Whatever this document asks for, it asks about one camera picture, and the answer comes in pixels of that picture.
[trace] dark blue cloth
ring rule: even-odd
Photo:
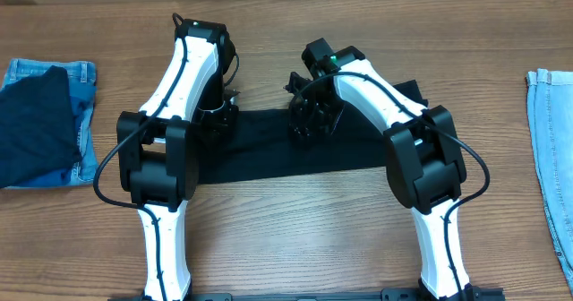
[[[73,120],[76,133],[80,131],[83,121],[83,112],[95,96],[95,88],[70,89],[70,102],[72,106]],[[70,183],[72,168],[61,168],[17,184],[19,187],[51,187]]]
[[[64,68],[1,91],[0,188],[71,168],[81,160],[76,132]]]

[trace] wooden table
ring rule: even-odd
[[[573,0],[293,0],[0,7],[0,71],[13,57],[90,60],[101,159],[115,122],[157,87],[173,54],[171,12],[224,22],[241,55],[243,110],[285,108],[306,43],[361,49],[389,82],[417,79],[490,166],[488,193],[463,207],[472,283],[510,300],[568,300],[543,214],[526,118],[527,71],[573,70]],[[466,194],[481,185],[466,156]],[[102,177],[128,200],[116,160]],[[413,287],[414,224],[375,168],[205,185],[186,220],[193,288],[234,294]],[[90,187],[0,192],[0,300],[106,300],[146,279],[134,211]]]

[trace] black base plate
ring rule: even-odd
[[[466,301],[505,301],[502,288],[471,287],[465,290]],[[459,301],[459,295],[439,301]],[[385,288],[371,293],[319,293],[236,296],[227,293],[193,295],[189,301],[432,301],[419,288]]]

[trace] folded jeans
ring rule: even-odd
[[[96,154],[91,140],[91,117],[96,93],[96,66],[93,63],[77,61],[71,63],[40,62],[16,58],[10,62],[4,77],[4,88],[30,76],[40,76],[51,66],[62,67],[68,72],[70,101],[77,132],[77,144],[81,161],[71,169],[53,170],[43,176],[25,181],[11,188],[58,187],[69,185],[89,185],[98,168]]]
[[[527,115],[555,253],[573,294],[573,73],[527,75]]]

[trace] light blue jeans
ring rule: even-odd
[[[63,67],[68,72],[70,86],[70,101],[78,130],[77,144],[80,149],[81,161],[76,162],[71,170],[55,170],[37,179],[31,179],[23,184],[9,188],[48,188],[69,185],[89,185],[93,181],[98,162],[91,140],[91,117],[93,115],[94,98],[96,94],[96,66],[93,63],[78,61],[72,63],[40,62],[29,59],[12,59],[2,88],[10,87],[13,83],[29,76],[40,76],[51,66]]]
[[[535,169],[555,253],[573,294],[573,73],[527,75]]]

